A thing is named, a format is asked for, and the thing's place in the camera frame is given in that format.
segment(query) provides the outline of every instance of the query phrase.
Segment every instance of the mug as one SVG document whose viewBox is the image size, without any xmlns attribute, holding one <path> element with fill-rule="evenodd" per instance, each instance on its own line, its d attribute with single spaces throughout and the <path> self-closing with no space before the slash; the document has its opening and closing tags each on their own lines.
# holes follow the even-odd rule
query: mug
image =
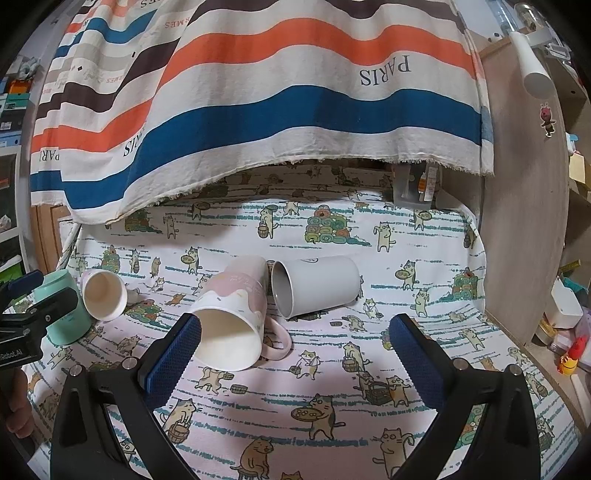
<svg viewBox="0 0 591 480">
<path fill-rule="evenodd" d="M 82 337 L 92 324 L 92 319 L 80 298 L 80 291 L 74 278 L 67 270 L 57 270 L 43 277 L 43 284 L 33 290 L 35 302 L 46 299 L 49 295 L 70 287 L 78 294 L 78 306 L 58 321 L 47 326 L 47 336 L 54 345 L 68 345 Z"/>
<path fill-rule="evenodd" d="M 128 303 L 123 279 L 109 270 L 86 270 L 81 278 L 82 300 L 95 319 L 110 322 L 119 317 Z"/>
<path fill-rule="evenodd" d="M 201 342 L 194 355 L 210 368 L 245 370 L 260 356 L 281 360 L 291 350 L 290 334 L 267 316 L 266 290 L 250 275 L 239 271 L 214 275 L 193 305 L 191 313 L 201 321 Z M 283 348 L 263 343 L 265 323 Z"/>
<path fill-rule="evenodd" d="M 286 319 L 350 303 L 360 287 L 357 265 L 343 255 L 276 261 L 271 270 L 275 305 Z"/>
</svg>

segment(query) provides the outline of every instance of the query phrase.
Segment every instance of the striped fabric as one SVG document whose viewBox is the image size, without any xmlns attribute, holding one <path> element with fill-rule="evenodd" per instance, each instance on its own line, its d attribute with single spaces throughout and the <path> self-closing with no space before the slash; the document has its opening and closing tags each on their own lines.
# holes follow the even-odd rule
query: striped fabric
<svg viewBox="0 0 591 480">
<path fill-rule="evenodd" d="M 492 173 L 486 83 L 452 0 L 86 2 L 46 78 L 31 198 L 108 223 L 305 158 Z"/>
</svg>

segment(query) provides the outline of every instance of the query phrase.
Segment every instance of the cat print fabric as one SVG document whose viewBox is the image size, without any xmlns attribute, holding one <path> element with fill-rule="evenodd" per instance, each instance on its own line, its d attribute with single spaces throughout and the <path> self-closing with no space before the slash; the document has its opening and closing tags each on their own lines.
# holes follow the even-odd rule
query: cat print fabric
<svg viewBox="0 0 591 480">
<path fill-rule="evenodd" d="M 241 372 L 193 358 L 168 403 L 154 412 L 199 478 L 387 480 L 436 415 L 389 342 L 390 319 L 406 313 L 450 357 L 475 368 L 521 365 L 543 445 L 543 478 L 550 480 L 576 447 L 576 429 L 548 381 L 482 313 L 486 262 L 475 225 L 455 212 L 398 208 L 390 195 L 386 171 L 261 167 L 139 210 L 110 228 L 83 226 L 69 261 L 72 275 L 115 271 L 128 288 L 139 289 L 139 302 L 71 345 L 44 338 L 44 358 L 24 368 L 42 452 L 37 470 L 48 472 L 51 429 L 72 365 L 95 371 L 140 357 L 191 311 L 234 255 L 261 255 L 269 266 L 346 255 L 363 278 L 351 304 L 288 321 L 268 297 L 268 314 L 293 339 L 287 357 L 260 359 Z M 62 238 L 70 227 L 61 224 Z M 474 234 L 469 248 L 467 231 Z M 264 342 L 277 346 L 278 339 L 265 331 Z M 109 412 L 131 468 L 147 475 L 119 411 Z M 474 410 L 443 474 L 460 465 L 479 418 Z"/>
</svg>

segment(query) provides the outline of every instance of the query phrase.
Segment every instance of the human hand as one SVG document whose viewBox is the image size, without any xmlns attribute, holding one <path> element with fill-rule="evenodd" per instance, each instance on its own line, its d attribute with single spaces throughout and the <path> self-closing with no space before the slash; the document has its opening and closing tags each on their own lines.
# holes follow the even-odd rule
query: human hand
<svg viewBox="0 0 591 480">
<path fill-rule="evenodd" d="M 12 415 L 6 419 L 6 428 L 18 438 L 28 437 L 35 428 L 33 408 L 27 398 L 27 376 L 20 368 L 14 372 L 12 397 L 8 402 Z"/>
</svg>

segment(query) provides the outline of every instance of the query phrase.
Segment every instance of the mint green mug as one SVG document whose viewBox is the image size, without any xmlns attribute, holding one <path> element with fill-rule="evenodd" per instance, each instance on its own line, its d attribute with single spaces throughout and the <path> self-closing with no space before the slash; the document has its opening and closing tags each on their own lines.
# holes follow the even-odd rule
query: mint green mug
<svg viewBox="0 0 591 480">
<path fill-rule="evenodd" d="M 35 302 L 47 298 L 49 295 L 63 288 L 73 288 L 78 294 L 77 307 L 61 319 L 47 327 L 47 336 L 54 345 L 68 345 L 83 336 L 92 324 L 92 319 L 86 311 L 78 285 L 67 270 L 57 270 L 48 273 L 43 278 L 43 284 L 33 290 Z"/>
</svg>

